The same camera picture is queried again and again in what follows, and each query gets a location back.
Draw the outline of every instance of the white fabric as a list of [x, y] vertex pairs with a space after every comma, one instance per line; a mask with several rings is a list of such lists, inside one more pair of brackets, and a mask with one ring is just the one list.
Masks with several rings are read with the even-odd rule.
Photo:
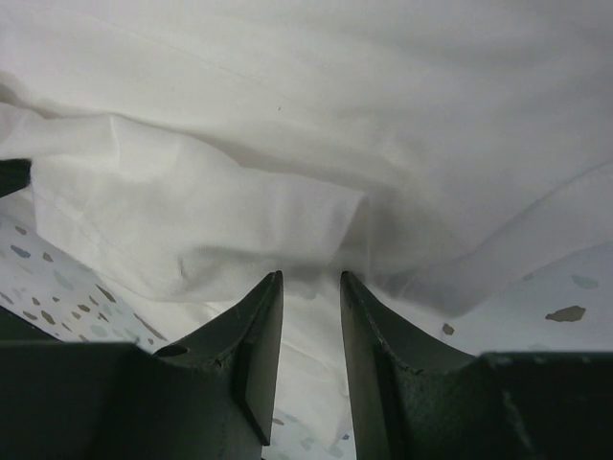
[[607, 0], [0, 0], [0, 158], [34, 159], [37, 231], [142, 308], [282, 268], [284, 343], [329, 363], [283, 365], [339, 408], [288, 412], [329, 444], [339, 270], [459, 316], [611, 239], [612, 24]]

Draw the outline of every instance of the small hole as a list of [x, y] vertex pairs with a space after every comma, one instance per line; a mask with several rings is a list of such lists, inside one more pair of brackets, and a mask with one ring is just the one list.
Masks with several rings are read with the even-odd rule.
[[189, 350], [183, 345], [169, 345], [168, 347], [160, 348], [155, 355], [157, 357], [180, 357], [185, 355]]

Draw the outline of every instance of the dark green object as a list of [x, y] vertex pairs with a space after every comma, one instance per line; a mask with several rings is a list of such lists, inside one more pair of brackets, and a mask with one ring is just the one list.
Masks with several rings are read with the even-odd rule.
[[132, 344], [5, 335], [0, 458], [259, 460], [282, 321], [283, 278], [273, 273], [154, 356]]
[[30, 166], [29, 160], [0, 161], [0, 198], [28, 187]]
[[0, 307], [0, 343], [4, 340], [56, 340], [28, 321]]
[[357, 460], [613, 458], [613, 354], [472, 357], [350, 273], [341, 314]]

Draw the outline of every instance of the gray speckle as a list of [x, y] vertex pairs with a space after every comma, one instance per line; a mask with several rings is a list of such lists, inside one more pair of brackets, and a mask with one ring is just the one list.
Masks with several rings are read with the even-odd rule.
[[51, 314], [49, 314], [47, 311], [42, 310], [40, 314], [42, 315], [43, 318], [45, 318], [45, 321], [47, 321], [52, 326], [56, 324], [56, 320], [54, 319], [54, 317]]
[[57, 283], [63, 288], [68, 290], [75, 290], [75, 287], [57, 270], [54, 270], [54, 278], [56, 278]]
[[449, 326], [447, 323], [443, 324], [443, 332], [445, 335], [453, 335], [453, 333], [456, 332], [455, 329], [453, 329], [451, 326]]
[[98, 290], [104, 295], [104, 297], [106, 297], [108, 299], [109, 302], [112, 302], [114, 304], [117, 303], [117, 301], [115, 300], [115, 297], [113, 297], [113, 294], [111, 294], [104, 287], [100, 287], [100, 286], [96, 285], [96, 288], [98, 288]]
[[97, 324], [92, 324], [91, 328], [92, 333], [94, 333], [97, 337], [106, 337], [108, 334], [106, 333], [106, 329]]
[[2, 297], [6, 302], [9, 302], [11, 305], [14, 305], [12, 299], [3, 292], [0, 292], [0, 297]]
[[165, 338], [163, 335], [161, 335], [161, 334], [160, 334], [160, 333], [158, 333], [158, 332], [157, 332], [155, 329], [153, 329], [153, 328], [152, 328], [152, 327], [149, 325], [149, 323], [148, 323], [147, 321], [145, 321], [143, 318], [141, 318], [141, 317], [140, 317], [138, 314], [134, 313], [134, 317], [135, 317], [136, 319], [138, 319], [138, 320], [139, 320], [139, 321], [140, 321], [140, 322], [143, 324], [143, 326], [145, 326], [145, 327], [148, 329], [148, 331], [149, 331], [150, 333], [152, 333], [153, 335], [155, 335], [155, 336], [156, 336], [157, 338], [159, 338], [160, 340], [164, 340], [164, 341], [166, 341], [166, 338]]
[[581, 289], [596, 289], [599, 285], [598, 281], [589, 276], [573, 275], [573, 283]]
[[30, 259], [32, 257], [32, 254], [30, 254], [28, 251], [26, 251], [25, 249], [21, 249], [20, 247], [17, 247], [15, 245], [12, 245], [11, 249], [12, 252], [17, 254], [22, 259]]
[[332, 457], [334, 457], [334, 458], [342, 458], [343, 457], [343, 451], [338, 446], [334, 446], [333, 448], [331, 448], [329, 450], [329, 454]]
[[580, 321], [584, 315], [585, 308], [580, 307], [579, 305], [574, 305], [573, 307], [568, 307], [554, 313], [549, 313], [547, 316], [545, 316], [545, 319], [551, 319], [552, 321], [557, 321], [558, 323], [573, 323], [575, 321]]

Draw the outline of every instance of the white cloth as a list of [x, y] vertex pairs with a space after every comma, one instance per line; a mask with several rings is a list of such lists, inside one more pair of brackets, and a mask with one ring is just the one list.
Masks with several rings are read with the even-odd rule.
[[[284, 340], [334, 361], [342, 407], [339, 270], [458, 316], [611, 239], [612, 24], [606, 0], [0, 0], [0, 158], [34, 159], [40, 235], [142, 306], [283, 269], [319, 328]], [[344, 409], [293, 412], [330, 443]]]

